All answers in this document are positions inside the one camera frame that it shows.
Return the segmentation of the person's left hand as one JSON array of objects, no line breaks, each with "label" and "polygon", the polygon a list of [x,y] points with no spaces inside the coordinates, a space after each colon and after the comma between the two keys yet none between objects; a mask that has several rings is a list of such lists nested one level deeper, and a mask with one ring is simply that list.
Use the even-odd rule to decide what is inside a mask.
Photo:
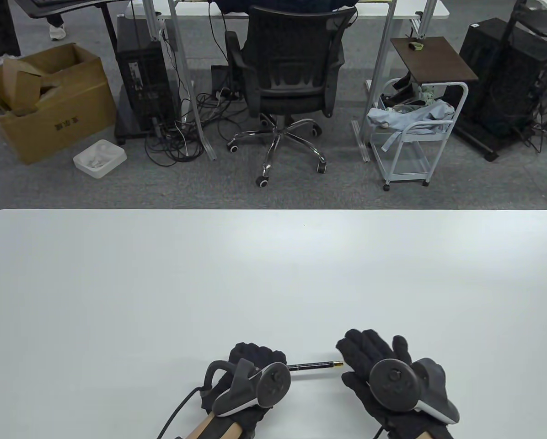
[{"label": "person's left hand", "polygon": [[218,420],[238,424],[244,436],[290,390],[291,374],[284,353],[254,343],[238,343],[228,360],[207,368],[200,395],[202,408]]}]

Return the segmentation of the person's right hand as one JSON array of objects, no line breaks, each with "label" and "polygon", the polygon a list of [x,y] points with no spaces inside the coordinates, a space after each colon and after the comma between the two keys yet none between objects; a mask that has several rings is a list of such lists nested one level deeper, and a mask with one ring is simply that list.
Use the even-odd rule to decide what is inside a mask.
[{"label": "person's right hand", "polygon": [[350,372],[341,375],[366,412],[392,439],[451,439],[460,414],[446,393],[446,374],[430,358],[413,361],[407,340],[386,343],[372,330],[347,331],[337,345]]}]

